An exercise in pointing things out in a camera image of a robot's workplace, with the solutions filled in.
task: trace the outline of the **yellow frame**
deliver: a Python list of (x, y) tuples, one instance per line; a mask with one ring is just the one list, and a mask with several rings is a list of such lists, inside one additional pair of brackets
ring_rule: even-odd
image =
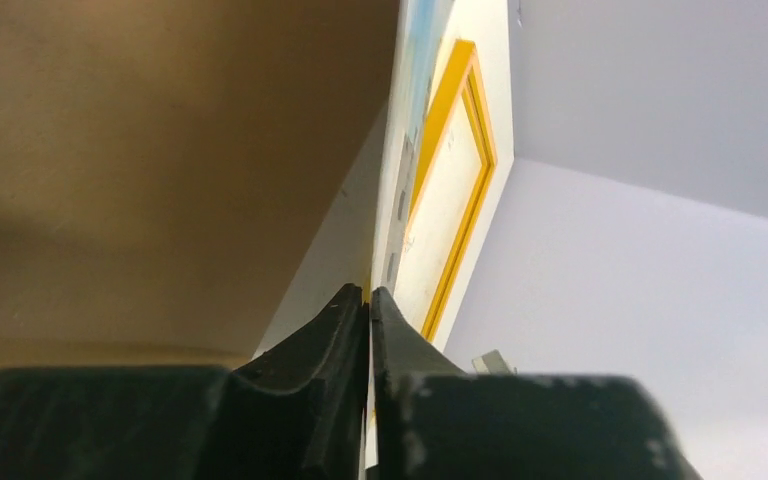
[(452, 114), (460, 99), (469, 118), (473, 140), (481, 158), (481, 169), (470, 194), (464, 216), (452, 243), (443, 274), (437, 283), (437, 289), (431, 300), (431, 306), (422, 326), (422, 336), (429, 342), (434, 339), (440, 318), (452, 290), (457, 272), (460, 269), (466, 248), (469, 245), (478, 213), (484, 203), (490, 179), (496, 169), (496, 144), (490, 128), (490, 114), (484, 96), (484, 83), (478, 64), (475, 44), (467, 40), (456, 40), (449, 63), (443, 72), (440, 86), (434, 94), (434, 100), (425, 120), (416, 179), (411, 201), (410, 216), (406, 231), (410, 231), (414, 213), (422, 202), (425, 180), (434, 166), (442, 145), (443, 134), (449, 126)]

